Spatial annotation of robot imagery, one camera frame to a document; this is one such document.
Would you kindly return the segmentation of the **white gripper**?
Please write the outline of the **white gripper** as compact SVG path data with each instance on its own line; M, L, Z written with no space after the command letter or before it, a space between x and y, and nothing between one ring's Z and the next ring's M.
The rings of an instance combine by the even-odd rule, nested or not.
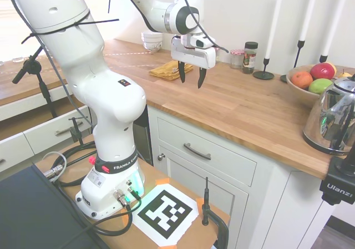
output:
M181 82L185 82L185 63L195 65L199 68L199 79L197 87L200 89L206 77L205 68L213 68L216 65L216 50L214 47L207 49L186 48L181 39L174 37L171 42L171 57L178 61L178 70Z

